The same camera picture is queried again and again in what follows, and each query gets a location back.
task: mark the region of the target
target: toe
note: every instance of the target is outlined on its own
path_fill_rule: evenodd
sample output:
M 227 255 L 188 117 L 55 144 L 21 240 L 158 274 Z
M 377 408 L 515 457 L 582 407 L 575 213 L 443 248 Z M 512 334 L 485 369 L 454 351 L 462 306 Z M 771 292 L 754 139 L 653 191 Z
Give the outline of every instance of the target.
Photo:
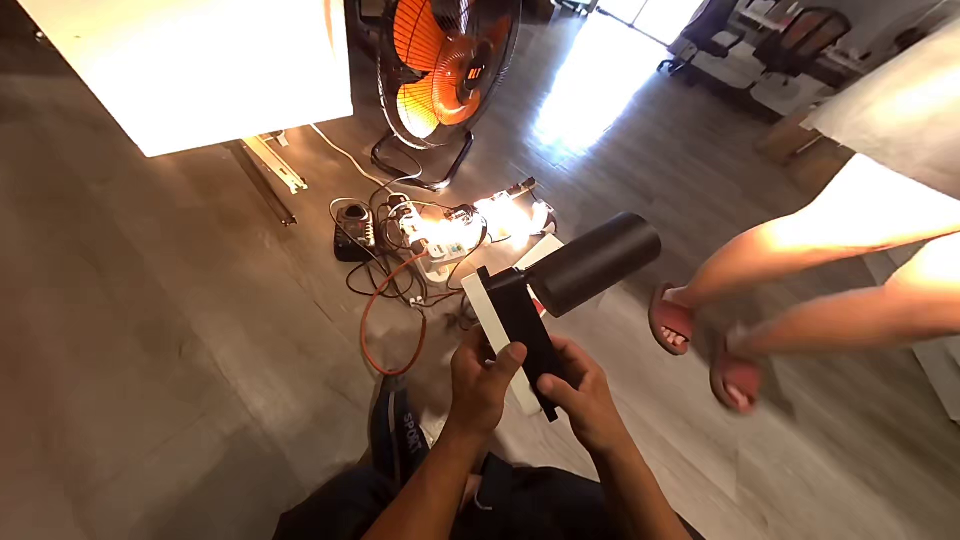
M 739 388 L 733 384 L 724 384 L 724 388 L 727 389 L 727 394 L 730 396 L 733 403 L 736 405 L 737 409 L 744 410 L 750 406 L 750 398 L 740 391 Z

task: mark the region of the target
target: fan base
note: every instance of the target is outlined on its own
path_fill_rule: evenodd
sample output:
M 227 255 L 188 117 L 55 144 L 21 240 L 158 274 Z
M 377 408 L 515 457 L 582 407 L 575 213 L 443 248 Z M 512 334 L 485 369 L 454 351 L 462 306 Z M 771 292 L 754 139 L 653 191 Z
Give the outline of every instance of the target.
M 410 176 L 409 173 L 405 173 L 396 167 L 388 165 L 380 158 L 380 149 L 383 148 L 383 145 L 392 138 L 398 137 L 392 130 L 388 130 L 387 133 L 380 138 L 376 144 L 373 145 L 373 149 L 370 150 L 370 161 L 376 165 L 378 169 L 393 176 L 394 178 Z M 464 145 L 460 148 L 460 153 L 457 154 L 457 159 L 453 161 L 453 164 L 450 165 L 449 170 L 446 171 L 446 176 L 444 176 L 443 180 L 431 184 L 423 182 L 420 179 L 412 178 L 409 180 L 401 180 L 399 181 L 399 184 L 412 185 L 414 187 L 429 189 L 430 191 L 435 192 L 440 191 L 453 182 L 453 177 L 457 175 L 457 171 L 460 170 L 460 165 L 463 164 L 464 160 L 467 158 L 467 154 L 469 153 L 471 146 L 473 146 L 473 132 L 466 132 L 464 133 Z

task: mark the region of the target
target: desk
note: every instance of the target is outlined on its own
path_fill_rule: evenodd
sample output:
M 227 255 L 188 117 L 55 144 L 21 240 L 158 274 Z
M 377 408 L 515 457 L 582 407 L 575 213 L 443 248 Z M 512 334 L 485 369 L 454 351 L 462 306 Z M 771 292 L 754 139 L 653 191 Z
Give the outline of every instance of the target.
M 830 47 L 824 49 L 822 56 L 860 75 L 866 75 L 867 73 L 870 73 L 870 70 L 867 69 L 867 66 L 865 66 L 863 62 L 850 58 L 843 52 L 842 49 L 839 49 L 836 46 L 830 45 Z
M 775 21 L 772 18 L 768 18 L 766 15 L 751 12 L 750 10 L 737 10 L 736 13 L 754 21 L 756 24 L 768 30 L 773 30 L 775 32 L 783 32 L 786 30 L 786 24 Z

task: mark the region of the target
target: forearm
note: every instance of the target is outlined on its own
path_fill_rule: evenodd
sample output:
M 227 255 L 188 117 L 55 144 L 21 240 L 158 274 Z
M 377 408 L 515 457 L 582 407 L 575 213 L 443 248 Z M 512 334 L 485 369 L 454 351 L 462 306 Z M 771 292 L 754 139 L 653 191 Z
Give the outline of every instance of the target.
M 484 441 L 448 426 L 365 540 L 449 538 L 473 461 Z
M 632 440 L 592 455 L 611 511 L 630 526 L 626 532 L 634 538 L 689 540 Z

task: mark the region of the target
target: orange cable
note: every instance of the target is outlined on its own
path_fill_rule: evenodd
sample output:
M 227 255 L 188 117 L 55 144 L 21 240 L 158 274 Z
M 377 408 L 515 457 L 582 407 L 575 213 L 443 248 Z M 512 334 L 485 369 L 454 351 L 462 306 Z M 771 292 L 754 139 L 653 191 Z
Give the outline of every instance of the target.
M 370 355 L 370 351 L 367 350 L 367 315 L 370 314 L 370 308 L 373 307 L 373 301 L 376 300 L 376 297 L 383 292 L 383 289 L 387 287 L 387 284 L 396 277 L 396 275 L 406 267 L 411 262 L 417 260 L 421 257 L 426 257 L 427 252 L 423 252 L 419 255 L 413 256 L 403 261 L 393 272 L 387 276 L 387 279 L 383 281 L 373 292 L 373 296 L 370 297 L 370 301 L 367 302 L 367 308 L 363 310 L 363 317 L 360 319 L 360 348 L 363 349 L 363 356 L 367 359 L 367 362 L 373 366 L 373 369 L 380 372 L 382 375 L 403 375 L 410 368 L 414 367 L 414 362 L 417 361 L 417 358 L 420 357 L 420 352 L 423 350 L 423 342 L 426 340 L 426 315 L 423 312 L 420 312 L 420 317 L 422 318 L 420 322 L 420 341 L 417 343 L 417 350 L 414 352 L 414 356 L 410 358 L 410 363 L 408 363 L 403 369 L 391 371 L 380 367 L 380 364 L 376 363 L 376 360 L 373 359 L 373 356 Z

